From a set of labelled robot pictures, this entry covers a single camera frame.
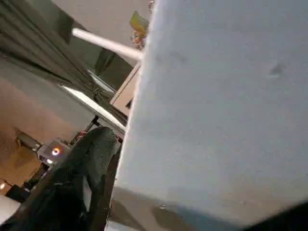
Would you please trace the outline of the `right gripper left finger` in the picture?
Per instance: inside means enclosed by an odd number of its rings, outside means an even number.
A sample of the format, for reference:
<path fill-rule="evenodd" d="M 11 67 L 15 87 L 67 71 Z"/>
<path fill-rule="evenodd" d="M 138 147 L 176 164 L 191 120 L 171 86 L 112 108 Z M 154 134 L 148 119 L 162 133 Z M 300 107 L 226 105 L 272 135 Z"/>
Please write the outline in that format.
<path fill-rule="evenodd" d="M 105 175 L 116 154 L 116 135 L 108 127 L 88 132 L 31 191 L 1 225 L 2 231 L 87 231 Z"/>

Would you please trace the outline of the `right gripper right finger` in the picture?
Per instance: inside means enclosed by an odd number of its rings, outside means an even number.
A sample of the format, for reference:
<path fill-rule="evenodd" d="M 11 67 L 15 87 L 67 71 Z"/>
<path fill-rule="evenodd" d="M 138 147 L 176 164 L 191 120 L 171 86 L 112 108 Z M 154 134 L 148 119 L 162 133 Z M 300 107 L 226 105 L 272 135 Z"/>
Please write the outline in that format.
<path fill-rule="evenodd" d="M 308 202 L 290 207 L 272 217 L 268 217 L 244 231 L 307 231 Z"/>

